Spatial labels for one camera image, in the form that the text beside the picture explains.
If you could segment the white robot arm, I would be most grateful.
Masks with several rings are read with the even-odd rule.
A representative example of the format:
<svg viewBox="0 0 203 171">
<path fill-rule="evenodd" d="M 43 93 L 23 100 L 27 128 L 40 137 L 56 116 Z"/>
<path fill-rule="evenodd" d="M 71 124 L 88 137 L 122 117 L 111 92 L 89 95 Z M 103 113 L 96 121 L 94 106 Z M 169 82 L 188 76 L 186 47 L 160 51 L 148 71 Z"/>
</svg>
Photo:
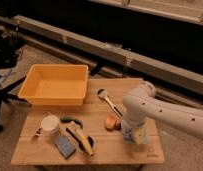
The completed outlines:
<svg viewBox="0 0 203 171">
<path fill-rule="evenodd" d="M 202 109 L 164 102 L 155 96 L 156 88 L 148 81 L 143 81 L 129 90 L 122 99 L 126 109 L 124 126 L 134 132 L 150 117 L 203 140 Z"/>
</svg>

